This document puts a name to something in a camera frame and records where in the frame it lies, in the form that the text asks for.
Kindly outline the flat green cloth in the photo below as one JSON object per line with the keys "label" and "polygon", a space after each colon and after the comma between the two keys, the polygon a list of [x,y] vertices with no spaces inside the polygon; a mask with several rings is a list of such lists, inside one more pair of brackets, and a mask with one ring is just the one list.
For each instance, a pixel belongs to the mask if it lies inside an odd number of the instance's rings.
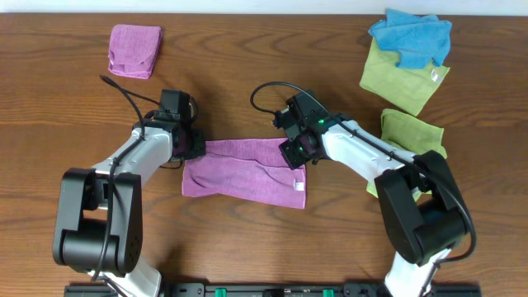
{"label": "flat green cloth", "polygon": [[412,116],[418,116],[450,71],[430,62],[422,69],[398,68],[399,54],[370,44],[360,86],[383,97]]}

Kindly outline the purple microfiber cloth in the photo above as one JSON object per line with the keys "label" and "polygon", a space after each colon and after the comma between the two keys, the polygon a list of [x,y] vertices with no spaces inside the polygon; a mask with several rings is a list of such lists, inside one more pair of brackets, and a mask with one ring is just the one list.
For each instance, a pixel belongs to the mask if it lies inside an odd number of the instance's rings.
{"label": "purple microfiber cloth", "polygon": [[268,205],[303,209],[305,167],[290,169],[278,139],[221,139],[206,143],[204,156],[186,162],[181,193],[189,197],[226,195]]}

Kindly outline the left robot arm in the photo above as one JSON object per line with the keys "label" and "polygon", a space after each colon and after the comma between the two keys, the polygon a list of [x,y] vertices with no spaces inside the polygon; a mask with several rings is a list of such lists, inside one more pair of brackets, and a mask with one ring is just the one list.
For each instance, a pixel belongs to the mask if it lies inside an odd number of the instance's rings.
{"label": "left robot arm", "polygon": [[191,95],[164,89],[158,107],[142,114],[128,140],[90,168],[62,177],[53,259],[86,273],[89,285],[68,285],[67,296],[169,296],[171,289],[142,257],[142,189],[166,163],[183,165],[205,154],[193,129],[198,106]]}

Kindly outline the blue microfiber cloth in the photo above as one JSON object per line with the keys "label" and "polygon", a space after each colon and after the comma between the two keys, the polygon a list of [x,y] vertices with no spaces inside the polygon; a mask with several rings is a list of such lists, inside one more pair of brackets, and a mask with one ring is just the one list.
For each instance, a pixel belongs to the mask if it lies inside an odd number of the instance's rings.
{"label": "blue microfiber cloth", "polygon": [[388,9],[386,18],[369,29],[380,50],[398,53],[399,68],[440,67],[450,53],[452,23],[437,15],[416,16]]}

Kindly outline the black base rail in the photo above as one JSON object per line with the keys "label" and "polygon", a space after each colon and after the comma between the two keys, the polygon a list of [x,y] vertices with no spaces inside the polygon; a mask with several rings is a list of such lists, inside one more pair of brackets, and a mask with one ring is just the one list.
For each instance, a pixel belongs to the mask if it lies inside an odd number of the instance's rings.
{"label": "black base rail", "polygon": [[[65,297],[123,296],[108,285],[67,285]],[[160,290],[158,296],[172,297],[381,297],[392,296],[384,285],[348,282],[344,285],[203,285],[178,283]],[[434,285],[432,297],[481,297],[478,285]]]}

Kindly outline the crumpled green cloth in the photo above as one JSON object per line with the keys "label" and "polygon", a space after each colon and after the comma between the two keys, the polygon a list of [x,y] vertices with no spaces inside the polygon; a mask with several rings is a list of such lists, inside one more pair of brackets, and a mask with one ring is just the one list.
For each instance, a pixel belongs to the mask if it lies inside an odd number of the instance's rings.
{"label": "crumpled green cloth", "polygon": [[385,143],[417,154],[434,150],[447,158],[446,149],[442,146],[443,128],[394,109],[382,111],[380,124],[380,139]]}

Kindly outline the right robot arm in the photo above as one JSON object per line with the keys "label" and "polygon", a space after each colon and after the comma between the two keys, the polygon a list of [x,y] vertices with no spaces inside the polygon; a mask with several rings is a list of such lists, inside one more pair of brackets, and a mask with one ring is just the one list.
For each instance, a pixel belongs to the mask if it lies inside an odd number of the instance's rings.
{"label": "right robot arm", "polygon": [[396,253],[379,288],[387,296],[475,296],[479,289],[434,285],[439,268],[469,252],[451,252],[473,221],[446,160],[436,151],[417,154],[365,132],[356,121],[333,114],[311,94],[300,93],[274,112],[285,131],[280,145],[290,168],[321,159],[342,163],[375,186],[384,228]]}

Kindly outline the folded purple cloth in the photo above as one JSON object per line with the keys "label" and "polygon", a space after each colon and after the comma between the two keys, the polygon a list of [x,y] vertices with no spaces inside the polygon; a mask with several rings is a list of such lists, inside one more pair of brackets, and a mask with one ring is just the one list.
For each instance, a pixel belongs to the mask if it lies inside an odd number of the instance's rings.
{"label": "folded purple cloth", "polygon": [[159,26],[115,25],[111,30],[108,70],[121,77],[149,79],[162,37]]}

